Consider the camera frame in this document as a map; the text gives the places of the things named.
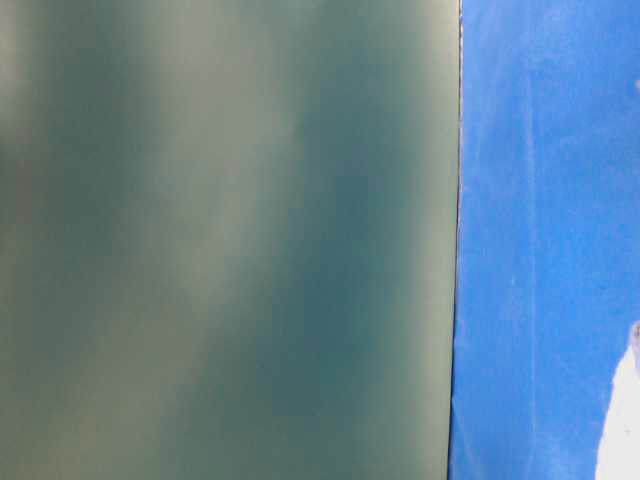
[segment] blue paper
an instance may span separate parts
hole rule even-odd
[[[639,11],[463,5],[453,480],[593,478],[640,309]]]

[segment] green background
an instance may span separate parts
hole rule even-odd
[[[444,0],[0,3],[0,476],[445,478]]]

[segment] blurred surface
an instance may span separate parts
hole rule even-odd
[[[0,477],[445,478],[457,26],[0,0]]]

